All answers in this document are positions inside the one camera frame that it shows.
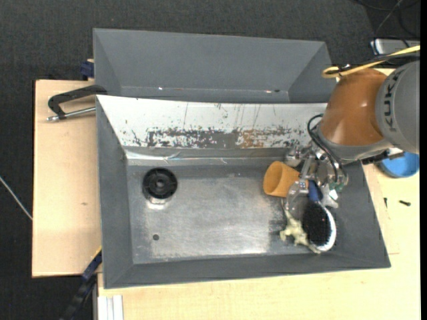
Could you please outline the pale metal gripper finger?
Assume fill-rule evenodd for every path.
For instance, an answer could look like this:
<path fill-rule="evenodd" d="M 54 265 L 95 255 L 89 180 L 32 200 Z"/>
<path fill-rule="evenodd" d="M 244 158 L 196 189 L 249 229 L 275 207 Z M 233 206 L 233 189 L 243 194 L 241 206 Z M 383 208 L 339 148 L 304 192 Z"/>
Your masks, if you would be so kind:
<path fill-rule="evenodd" d="M 285 209 L 293 218 L 302 218 L 309 203 L 307 181 L 296 181 L 288 190 Z"/>

